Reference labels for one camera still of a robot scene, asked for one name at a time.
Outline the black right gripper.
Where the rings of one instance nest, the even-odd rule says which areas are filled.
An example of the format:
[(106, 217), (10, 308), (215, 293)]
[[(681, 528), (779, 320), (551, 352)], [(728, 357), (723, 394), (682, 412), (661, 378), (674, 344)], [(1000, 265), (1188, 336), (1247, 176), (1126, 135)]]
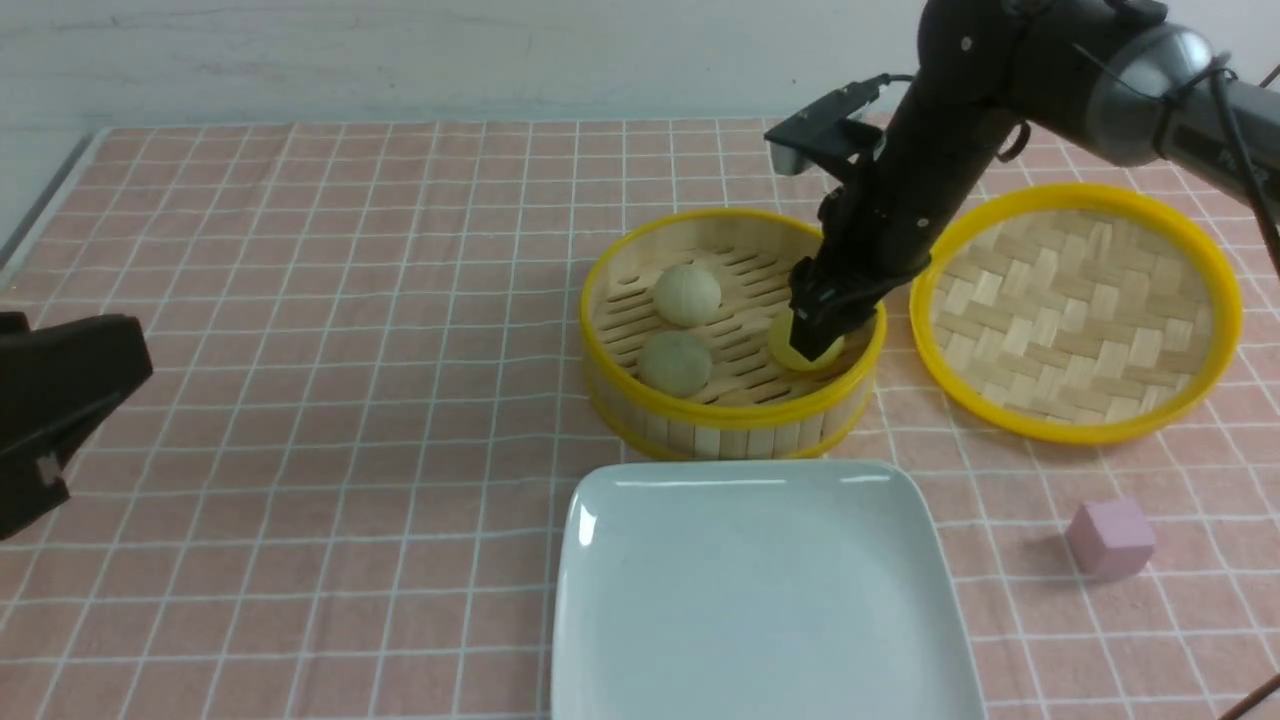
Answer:
[(828, 204), (823, 245), (794, 282), (790, 347), (800, 357), (818, 361), (859, 332), (879, 299), (928, 265), (1010, 132), (1011, 113), (988, 102), (900, 102), (878, 155)]

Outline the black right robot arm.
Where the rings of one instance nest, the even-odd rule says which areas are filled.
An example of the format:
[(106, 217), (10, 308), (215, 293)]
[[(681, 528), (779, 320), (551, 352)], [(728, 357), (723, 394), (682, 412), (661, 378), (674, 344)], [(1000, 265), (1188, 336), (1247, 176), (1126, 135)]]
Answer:
[[(765, 133), (777, 174), (819, 167), (822, 241), (791, 270), (790, 345), (819, 357), (931, 263), (993, 161), (1033, 126), (1115, 167), (1170, 161), (1254, 213), (1277, 256), (1279, 99), (1160, 1), (929, 1), (918, 68), (836, 88)], [(884, 128), (856, 120), (908, 87)]]

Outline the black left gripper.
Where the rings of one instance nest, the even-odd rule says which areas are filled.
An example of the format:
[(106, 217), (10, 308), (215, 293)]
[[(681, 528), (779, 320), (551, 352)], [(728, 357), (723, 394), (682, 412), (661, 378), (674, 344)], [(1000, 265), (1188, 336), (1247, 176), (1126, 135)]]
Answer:
[(64, 505), (81, 446), (152, 375), (136, 316), (105, 314), (38, 329), (1, 314), (1, 538)]

